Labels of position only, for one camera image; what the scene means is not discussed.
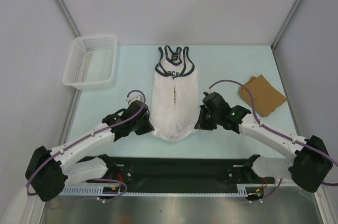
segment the white laundry basket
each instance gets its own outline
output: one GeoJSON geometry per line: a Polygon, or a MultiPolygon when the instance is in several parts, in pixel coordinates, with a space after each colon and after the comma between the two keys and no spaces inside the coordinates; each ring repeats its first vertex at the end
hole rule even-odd
{"type": "Polygon", "coordinates": [[[74,39],[62,83],[77,89],[112,86],[117,37],[91,35],[74,39]]]}

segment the cardboard piece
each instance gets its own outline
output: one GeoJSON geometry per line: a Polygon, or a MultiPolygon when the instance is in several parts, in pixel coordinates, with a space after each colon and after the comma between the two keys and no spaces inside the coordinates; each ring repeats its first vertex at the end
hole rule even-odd
{"type": "MultiPolygon", "coordinates": [[[[285,96],[271,86],[263,75],[257,78],[252,76],[245,86],[253,95],[256,112],[262,117],[270,115],[286,101],[285,96]]],[[[239,88],[239,96],[251,107],[250,96],[242,87],[239,88]]]]}

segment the white table top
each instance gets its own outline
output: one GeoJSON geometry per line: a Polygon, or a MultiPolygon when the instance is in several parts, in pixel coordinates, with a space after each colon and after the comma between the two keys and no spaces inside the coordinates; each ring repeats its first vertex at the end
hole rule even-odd
{"type": "MultiPolygon", "coordinates": [[[[273,53],[269,46],[218,46],[190,45],[189,56],[198,69],[199,100],[203,92],[220,79],[232,79],[241,83],[251,76],[263,76],[284,94],[273,53]]],[[[68,141],[87,133],[108,114],[126,108],[126,95],[139,89],[152,101],[153,73],[159,61],[158,45],[126,45],[118,48],[116,75],[113,87],[83,90],[68,141]]],[[[220,83],[213,90],[223,96],[230,106],[248,107],[238,95],[238,86],[220,83]]],[[[296,133],[287,102],[268,117],[263,118],[290,133],[296,133]]],[[[145,134],[131,133],[113,144],[88,155],[108,154],[127,157],[181,157],[181,158],[249,158],[252,154],[281,157],[264,144],[219,127],[214,131],[199,130],[179,142],[167,142],[145,134]]]]}

